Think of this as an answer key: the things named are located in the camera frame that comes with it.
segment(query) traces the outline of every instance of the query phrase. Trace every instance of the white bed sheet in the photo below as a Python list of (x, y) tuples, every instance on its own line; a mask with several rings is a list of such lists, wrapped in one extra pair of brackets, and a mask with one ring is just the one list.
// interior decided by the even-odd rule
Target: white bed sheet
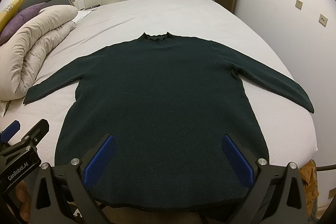
[[(289, 71), (250, 27), (212, 0), (129, 0), (98, 7), (81, 21), (44, 61), (38, 84), (77, 57), (102, 47), (130, 41), (143, 33), (166, 32), (179, 36), (213, 40), (242, 52), (292, 78)], [(266, 140), (270, 163), (299, 167), (317, 151), (311, 114), (299, 105), (271, 93), (243, 78), (245, 92)], [(23, 99), (10, 103), (0, 131), (13, 120), (21, 130), (11, 139), (16, 143), (40, 119), (50, 124), (49, 133), (38, 144), (42, 162), (54, 165), (55, 148), (64, 118), (75, 102), (78, 83), (60, 89), (46, 98), (24, 106)]]

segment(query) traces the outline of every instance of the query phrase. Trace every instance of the metal screw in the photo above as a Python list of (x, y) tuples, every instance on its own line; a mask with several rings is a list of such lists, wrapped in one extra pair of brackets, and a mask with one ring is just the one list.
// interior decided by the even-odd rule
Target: metal screw
[(49, 166), (49, 164), (48, 163), (43, 163), (42, 165), (41, 165), (41, 168), (43, 169), (43, 170), (46, 170), (47, 168), (48, 168), (48, 166)]
[(79, 159), (74, 158), (70, 161), (71, 165), (77, 165), (79, 163)]
[(289, 167), (292, 168), (292, 169), (296, 169), (297, 168), (297, 165), (294, 163), (294, 162), (291, 162), (289, 164)]
[(258, 159), (258, 163), (259, 163), (260, 165), (266, 165), (266, 164), (267, 164), (267, 160), (265, 160), (265, 159), (263, 159), (263, 158), (260, 158), (260, 159)]

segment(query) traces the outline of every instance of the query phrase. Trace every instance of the electrical outlet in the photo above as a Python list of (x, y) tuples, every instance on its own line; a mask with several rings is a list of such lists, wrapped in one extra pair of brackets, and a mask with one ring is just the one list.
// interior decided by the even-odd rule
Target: electrical outlet
[(321, 22), (324, 26), (327, 25), (328, 18), (326, 18), (324, 15), (320, 15), (319, 22)]
[(328, 197), (328, 199), (332, 199), (332, 198), (334, 198), (334, 196), (336, 196), (336, 188), (331, 189), (329, 191), (329, 197)]
[(302, 1), (300, 0), (296, 0), (296, 4), (295, 4), (295, 7), (298, 7), (300, 10), (302, 9)]

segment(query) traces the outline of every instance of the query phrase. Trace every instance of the sweater's left sleeve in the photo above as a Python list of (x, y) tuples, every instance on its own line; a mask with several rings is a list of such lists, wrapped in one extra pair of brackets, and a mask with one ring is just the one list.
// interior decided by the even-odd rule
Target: sweater's left sleeve
[(230, 52), (228, 59), (234, 66), (236, 73), (314, 113), (307, 93), (298, 83), (241, 52), (233, 49)]
[(80, 80), (85, 73), (92, 70), (96, 66), (97, 62), (104, 57), (105, 49), (106, 47), (90, 55), (75, 59), (40, 84), (32, 86), (28, 89), (23, 103), (29, 104), (40, 100), (76, 80)]

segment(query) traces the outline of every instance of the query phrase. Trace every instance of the sweater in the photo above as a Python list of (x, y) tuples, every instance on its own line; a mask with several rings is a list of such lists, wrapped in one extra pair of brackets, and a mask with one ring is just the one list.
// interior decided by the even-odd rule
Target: sweater
[(169, 33), (144, 33), (79, 57), (31, 87), (24, 104), (79, 81), (55, 165), (81, 158), (110, 133), (117, 148), (89, 189), (96, 200), (196, 210), (237, 202), (248, 191), (222, 151), (223, 135), (269, 160), (238, 74), (314, 112), (302, 87), (285, 75), (220, 43)]

